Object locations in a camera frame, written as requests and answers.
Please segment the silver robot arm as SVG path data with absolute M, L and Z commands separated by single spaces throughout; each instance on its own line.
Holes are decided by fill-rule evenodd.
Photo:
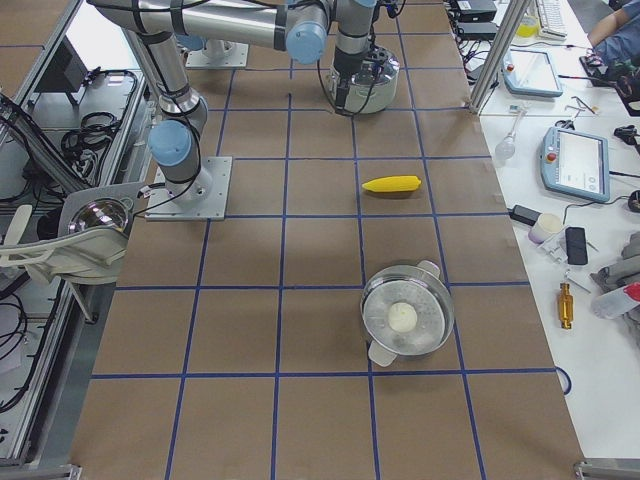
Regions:
M 161 119 L 148 137 L 149 149 L 164 175 L 169 197 L 186 203 L 210 182 L 202 172 L 200 153 L 206 102 L 189 83 L 172 33 L 127 30 L 125 36 L 160 108 Z
M 201 100 L 190 86 L 177 38 L 249 44 L 287 53 L 300 64 L 318 62 L 337 29 L 326 92 L 344 115 L 385 109 L 395 97 L 398 63 L 375 44 L 378 1 L 96 1 L 107 19 L 133 35 L 144 74 L 155 83 L 162 110 L 194 111 Z

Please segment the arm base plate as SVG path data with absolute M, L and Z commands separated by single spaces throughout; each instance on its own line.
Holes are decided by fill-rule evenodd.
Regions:
M 248 53 L 248 44 L 210 39 L 201 50 L 188 53 L 186 67 L 192 70 L 244 69 Z
M 232 158 L 203 157 L 201 171 L 189 190 L 166 183 L 165 176 L 157 168 L 154 181 L 164 186 L 153 189 L 148 198 L 144 217 L 149 221 L 200 221 L 225 219 L 229 185 L 232 173 Z

